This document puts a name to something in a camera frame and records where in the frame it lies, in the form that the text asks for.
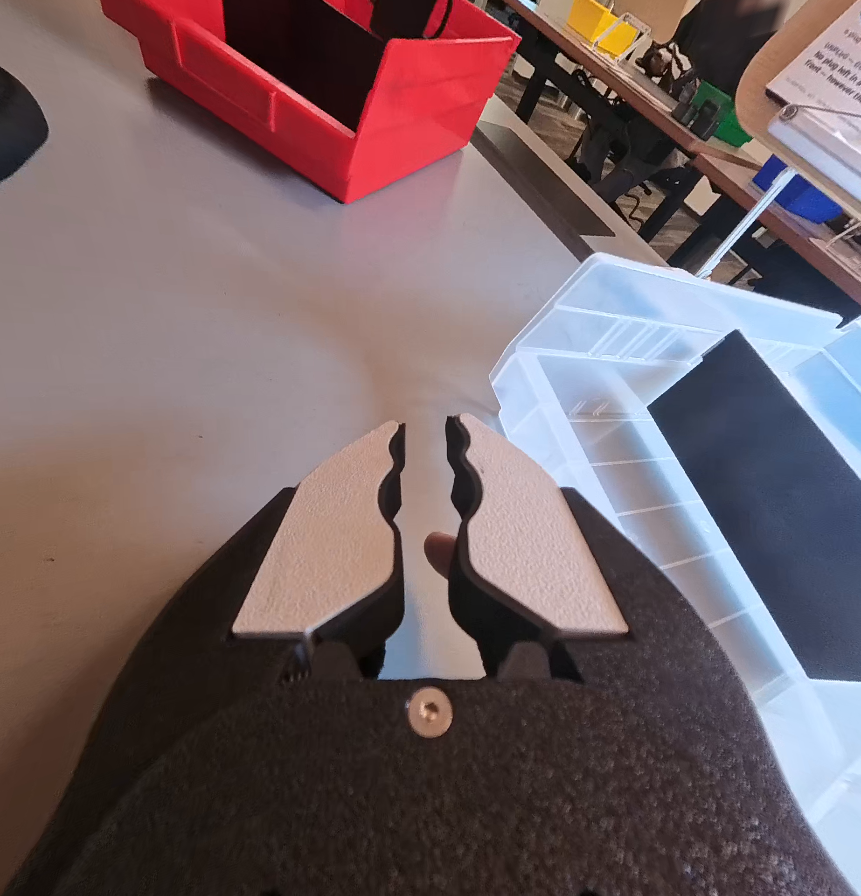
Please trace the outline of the red plastic bin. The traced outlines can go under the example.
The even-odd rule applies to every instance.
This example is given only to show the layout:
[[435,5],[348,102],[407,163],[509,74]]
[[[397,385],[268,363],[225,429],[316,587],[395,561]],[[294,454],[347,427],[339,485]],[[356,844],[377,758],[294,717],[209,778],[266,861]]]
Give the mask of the red plastic bin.
[[[327,2],[369,30],[371,2]],[[341,203],[353,203],[468,143],[520,37],[456,1],[442,37],[391,39],[351,131],[225,41],[220,1],[104,1],[147,70]]]

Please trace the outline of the clear plastic bin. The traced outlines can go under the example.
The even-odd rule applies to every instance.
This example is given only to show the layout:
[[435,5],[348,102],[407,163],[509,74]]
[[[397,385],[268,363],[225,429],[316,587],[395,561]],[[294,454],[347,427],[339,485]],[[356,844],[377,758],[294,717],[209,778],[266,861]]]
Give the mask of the clear plastic bin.
[[861,323],[596,253],[506,348],[507,438],[661,568],[744,680],[811,827],[861,894],[861,683],[809,678],[649,405],[738,330],[861,477]]

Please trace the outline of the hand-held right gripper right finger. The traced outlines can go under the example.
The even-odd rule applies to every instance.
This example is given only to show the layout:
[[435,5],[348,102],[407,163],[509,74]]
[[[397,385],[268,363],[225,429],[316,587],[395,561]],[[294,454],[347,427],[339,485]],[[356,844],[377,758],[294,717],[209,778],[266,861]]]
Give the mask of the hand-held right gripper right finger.
[[517,644],[575,677],[567,644],[629,634],[569,500],[533,458],[469,413],[447,418],[451,502],[460,516],[448,606],[496,678]]

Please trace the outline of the yellow plastic bin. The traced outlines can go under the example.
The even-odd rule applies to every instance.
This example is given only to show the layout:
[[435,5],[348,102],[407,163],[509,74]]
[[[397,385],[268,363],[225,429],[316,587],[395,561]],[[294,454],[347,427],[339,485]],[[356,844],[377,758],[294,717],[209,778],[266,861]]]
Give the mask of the yellow plastic bin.
[[595,36],[602,32],[612,16],[615,14],[596,1],[574,1],[569,11],[568,27],[592,45]]

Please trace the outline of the blue plastic bin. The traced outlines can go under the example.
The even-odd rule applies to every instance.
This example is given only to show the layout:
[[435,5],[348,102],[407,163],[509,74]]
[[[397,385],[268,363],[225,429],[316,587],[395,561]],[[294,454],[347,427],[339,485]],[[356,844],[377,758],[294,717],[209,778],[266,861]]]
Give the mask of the blue plastic bin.
[[[754,175],[752,184],[766,191],[785,168],[786,165],[772,155]],[[814,224],[827,223],[842,215],[842,207],[838,203],[800,175],[795,175],[773,201],[788,213]]]

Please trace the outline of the clear acrylic holder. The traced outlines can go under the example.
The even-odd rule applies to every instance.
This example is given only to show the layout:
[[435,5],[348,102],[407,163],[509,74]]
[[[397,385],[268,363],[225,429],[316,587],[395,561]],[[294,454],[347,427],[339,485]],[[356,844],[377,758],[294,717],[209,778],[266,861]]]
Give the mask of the clear acrylic holder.
[[637,16],[612,16],[592,42],[593,50],[615,62],[627,61],[651,36],[651,28]]

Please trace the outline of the background wooden table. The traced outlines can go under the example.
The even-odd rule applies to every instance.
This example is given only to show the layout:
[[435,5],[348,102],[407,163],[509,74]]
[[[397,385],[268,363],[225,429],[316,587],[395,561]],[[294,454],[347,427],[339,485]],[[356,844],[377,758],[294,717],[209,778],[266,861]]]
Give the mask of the background wooden table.
[[641,225],[638,234],[644,241],[649,243],[660,232],[703,177],[693,166],[698,155],[736,162],[754,171],[759,169],[759,162],[743,149],[714,137],[705,140],[672,118],[676,100],[630,59],[615,62],[593,50],[568,27],[566,16],[547,14],[533,2],[506,1],[504,5],[519,21],[516,28],[522,40],[518,56],[534,69],[516,109],[523,122],[530,122],[544,88],[551,84],[585,114],[587,122],[601,126],[622,149],[629,149],[630,133],[619,111],[628,107],[649,123],[657,139],[667,141],[670,151],[680,150],[688,157],[677,188]]
[[[703,154],[694,159],[693,166],[719,192],[730,197],[744,209],[745,213],[748,213],[762,196],[762,191],[751,184],[755,171],[750,167]],[[809,221],[787,212],[777,203],[767,206],[758,215],[757,221],[861,307],[861,281],[844,267],[835,255],[817,245],[817,239],[828,240],[821,235],[822,230],[818,230]]]

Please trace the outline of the printed instruction sheet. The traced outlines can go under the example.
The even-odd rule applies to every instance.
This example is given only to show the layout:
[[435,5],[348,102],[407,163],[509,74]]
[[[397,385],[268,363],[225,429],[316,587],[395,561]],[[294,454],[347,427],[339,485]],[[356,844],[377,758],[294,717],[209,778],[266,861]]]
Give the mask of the printed instruction sheet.
[[861,1],[836,19],[766,86],[781,110],[774,140],[861,203]]

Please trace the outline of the green plastic bin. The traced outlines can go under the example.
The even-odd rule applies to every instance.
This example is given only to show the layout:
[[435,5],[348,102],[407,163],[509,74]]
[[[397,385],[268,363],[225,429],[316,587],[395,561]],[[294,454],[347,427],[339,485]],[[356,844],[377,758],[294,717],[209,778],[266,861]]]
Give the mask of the green plastic bin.
[[708,138],[714,137],[736,149],[745,146],[752,140],[752,136],[738,122],[734,98],[715,85],[700,81],[693,96],[692,105],[695,108],[700,108],[706,103],[717,107],[714,121],[705,130]]

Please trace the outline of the tan document board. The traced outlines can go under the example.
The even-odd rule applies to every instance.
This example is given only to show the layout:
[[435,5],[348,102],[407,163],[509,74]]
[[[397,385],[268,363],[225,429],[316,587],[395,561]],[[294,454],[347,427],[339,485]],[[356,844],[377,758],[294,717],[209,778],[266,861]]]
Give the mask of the tan document board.
[[788,148],[768,128],[778,113],[777,101],[766,95],[766,87],[806,47],[817,39],[853,1],[792,2],[795,12],[750,62],[738,85],[737,112],[740,124],[768,151],[789,168],[838,202],[853,218],[861,221],[861,202],[842,186],[835,184],[797,152]]

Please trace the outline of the black bin divider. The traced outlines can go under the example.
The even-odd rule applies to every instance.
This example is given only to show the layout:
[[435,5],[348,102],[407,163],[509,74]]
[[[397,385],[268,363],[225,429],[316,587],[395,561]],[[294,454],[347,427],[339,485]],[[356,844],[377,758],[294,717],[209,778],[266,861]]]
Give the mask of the black bin divider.
[[861,477],[738,330],[649,412],[806,675],[861,683]]
[[356,131],[386,43],[325,1],[223,1],[226,43]]

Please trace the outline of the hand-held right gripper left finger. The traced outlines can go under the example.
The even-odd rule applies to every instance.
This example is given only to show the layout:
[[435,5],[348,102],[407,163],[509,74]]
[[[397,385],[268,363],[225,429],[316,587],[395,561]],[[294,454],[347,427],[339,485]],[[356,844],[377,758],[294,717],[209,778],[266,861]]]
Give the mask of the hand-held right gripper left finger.
[[404,425],[383,423],[315,467],[290,503],[232,624],[235,638],[294,644],[306,664],[347,647],[377,678],[403,621]]

